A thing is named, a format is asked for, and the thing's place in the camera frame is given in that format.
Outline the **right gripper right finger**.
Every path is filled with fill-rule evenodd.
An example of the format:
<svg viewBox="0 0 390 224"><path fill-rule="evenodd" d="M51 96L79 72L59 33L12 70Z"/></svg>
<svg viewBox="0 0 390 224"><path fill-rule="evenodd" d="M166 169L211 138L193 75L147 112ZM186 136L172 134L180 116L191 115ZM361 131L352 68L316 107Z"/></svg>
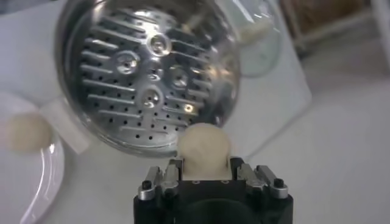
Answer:
<svg viewBox="0 0 390 224"><path fill-rule="evenodd" d="M240 157L232 156L229 159L233 180L243 180L249 192L261 191L272 198L288 198L288 187L284 180L277 178L273 171L264 165L257 165L252 169Z"/></svg>

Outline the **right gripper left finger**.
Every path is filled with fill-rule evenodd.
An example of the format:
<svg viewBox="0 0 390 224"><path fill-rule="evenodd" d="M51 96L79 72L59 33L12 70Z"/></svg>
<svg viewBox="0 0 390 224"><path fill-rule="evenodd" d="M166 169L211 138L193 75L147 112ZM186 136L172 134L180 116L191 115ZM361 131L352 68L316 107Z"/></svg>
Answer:
<svg viewBox="0 0 390 224"><path fill-rule="evenodd" d="M179 182L182 181L182 170L183 159L181 157L170 159L165 170L158 166L151 167L138 187L138 199L149 201L158 194L177 195Z"/></svg>

